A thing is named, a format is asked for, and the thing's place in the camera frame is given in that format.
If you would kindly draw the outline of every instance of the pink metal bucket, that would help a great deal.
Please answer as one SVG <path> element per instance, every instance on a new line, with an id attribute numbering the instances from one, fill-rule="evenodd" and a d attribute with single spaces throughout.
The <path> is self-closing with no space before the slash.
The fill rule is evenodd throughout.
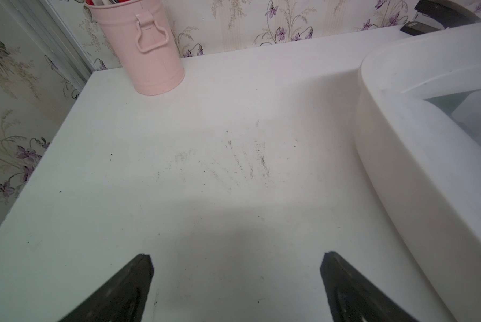
<path id="1" fill-rule="evenodd" d="M 86 6 L 137 92 L 144 95 L 166 93 L 183 80 L 185 71 L 161 0 Z"/>

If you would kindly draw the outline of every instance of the sink basin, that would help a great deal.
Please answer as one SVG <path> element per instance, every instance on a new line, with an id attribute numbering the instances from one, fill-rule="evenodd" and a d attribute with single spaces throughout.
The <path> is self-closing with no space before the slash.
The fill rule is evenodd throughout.
<path id="1" fill-rule="evenodd" d="M 455 318 L 481 321 L 481 145 L 428 101 L 481 90 L 481 23 L 380 47 L 359 76 L 371 182 Z"/>

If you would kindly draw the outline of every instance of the bathroom counter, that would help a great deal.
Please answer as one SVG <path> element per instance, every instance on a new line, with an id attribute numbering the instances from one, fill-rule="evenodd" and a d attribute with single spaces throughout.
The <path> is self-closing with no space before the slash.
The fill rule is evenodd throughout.
<path id="1" fill-rule="evenodd" d="M 159 96 L 94 73 L 0 227 L 0 321 L 57 321 L 139 253 L 144 321 L 329 321 L 330 250 L 418 320 L 450 321 L 352 135 L 362 59 L 407 36 L 186 58 Z"/>

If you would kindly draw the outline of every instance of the wall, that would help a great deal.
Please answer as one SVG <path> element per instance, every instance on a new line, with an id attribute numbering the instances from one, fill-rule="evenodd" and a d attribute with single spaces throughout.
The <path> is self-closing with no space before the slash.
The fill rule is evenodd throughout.
<path id="1" fill-rule="evenodd" d="M 96 69 L 120 67 L 84 0 L 47 0 Z M 180 55 L 199 56 L 403 24 L 418 0 L 168 0 Z M 456 0 L 481 12 L 481 0 Z"/>
<path id="2" fill-rule="evenodd" d="M 48 55 L 0 4 L 0 224 L 78 95 Z"/>

